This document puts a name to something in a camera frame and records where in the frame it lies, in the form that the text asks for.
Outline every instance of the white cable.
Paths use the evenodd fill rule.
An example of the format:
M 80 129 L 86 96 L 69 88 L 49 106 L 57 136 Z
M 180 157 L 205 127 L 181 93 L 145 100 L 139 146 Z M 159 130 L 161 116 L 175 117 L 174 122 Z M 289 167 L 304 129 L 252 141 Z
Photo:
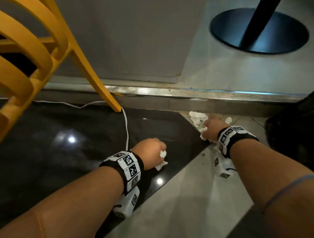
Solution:
M 84 108 L 84 107 L 86 107 L 88 105 L 95 104 L 95 103 L 104 103 L 105 101 L 89 102 L 89 103 L 85 104 L 82 107 L 75 106 L 75 105 L 69 104 L 67 102 L 50 102 L 50 101 L 44 101 L 44 100 L 39 100 L 39 101 L 38 100 L 34 100 L 34 102 L 61 103 L 61 104 L 65 104 L 65 105 L 68 105 L 68 106 L 71 106 L 71 107 L 75 107 L 75 108 L 81 109 L 81 108 Z M 124 119 L 125 119 L 125 128 L 127 130 L 127 143 L 126 143 L 126 146 L 125 146 L 125 150 L 128 151 L 128 148 L 129 148 L 129 132 L 128 132 L 128 129 L 127 129 L 127 116 L 126 116 L 125 111 L 124 111 L 123 108 L 122 108 L 122 112 L 123 112 Z

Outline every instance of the person's right arm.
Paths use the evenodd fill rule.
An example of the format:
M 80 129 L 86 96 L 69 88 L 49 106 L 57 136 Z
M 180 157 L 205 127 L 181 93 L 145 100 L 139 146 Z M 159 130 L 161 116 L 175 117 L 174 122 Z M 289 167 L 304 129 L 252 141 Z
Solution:
M 205 126 L 208 129 L 203 137 L 217 141 L 218 132 L 228 124 L 211 116 Z M 236 142 L 230 149 L 230 157 L 247 192 L 261 209 L 281 189 L 304 175 L 313 174 L 253 139 Z M 314 179 L 287 190 L 266 209 L 264 216 L 279 237 L 314 237 Z

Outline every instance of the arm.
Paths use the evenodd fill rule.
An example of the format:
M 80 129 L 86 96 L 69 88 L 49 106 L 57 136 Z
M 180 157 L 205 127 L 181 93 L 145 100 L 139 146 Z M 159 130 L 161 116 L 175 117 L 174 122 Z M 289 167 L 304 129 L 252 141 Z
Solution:
M 137 154 L 148 170 L 163 162 L 160 150 L 166 145 L 158 139 L 137 144 Z M 100 167 L 59 189 L 28 212 L 0 230 L 0 237 L 80 238 L 94 237 L 124 185 L 120 174 L 111 167 Z
M 217 141 L 218 132 L 228 127 L 211 117 L 205 122 L 208 130 L 203 137 Z M 313 174 L 298 162 L 273 151 L 260 142 L 244 139 L 236 142 L 230 157 L 253 202 L 264 208 L 266 202 L 296 179 Z M 279 237 L 314 237 L 314 179 L 292 187 L 266 210 L 265 219 Z

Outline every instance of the round black table base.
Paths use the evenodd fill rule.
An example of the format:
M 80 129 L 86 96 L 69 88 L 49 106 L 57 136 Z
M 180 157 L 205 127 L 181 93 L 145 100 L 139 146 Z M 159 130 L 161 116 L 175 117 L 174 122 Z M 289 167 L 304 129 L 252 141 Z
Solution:
M 255 40 L 244 39 L 255 8 L 238 8 L 218 14 L 210 31 L 219 41 L 241 51 L 261 54 L 282 54 L 295 51 L 309 40 L 307 28 L 296 19 L 274 12 L 262 33 Z

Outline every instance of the yellow chair leg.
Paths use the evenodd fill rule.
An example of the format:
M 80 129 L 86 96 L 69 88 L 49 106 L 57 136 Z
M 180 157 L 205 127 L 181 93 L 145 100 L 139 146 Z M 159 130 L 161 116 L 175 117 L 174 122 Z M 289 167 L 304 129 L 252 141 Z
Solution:
M 77 63 L 77 65 L 83 70 L 85 76 L 89 83 L 93 86 L 97 93 L 109 104 L 109 106 L 115 111 L 120 112 L 122 107 L 119 103 L 114 99 L 114 97 L 110 94 L 110 92 L 106 89 L 106 87 L 102 84 L 99 77 L 95 73 L 92 66 L 89 64 L 86 59 L 83 51 L 79 47 L 76 39 L 74 38 L 70 28 L 65 22 L 63 16 L 61 15 L 56 3 L 54 0 L 41 0 L 52 13 L 57 17 L 59 22 L 62 24 L 65 33 L 67 34 L 70 47 L 72 48 L 71 56 L 73 60 Z

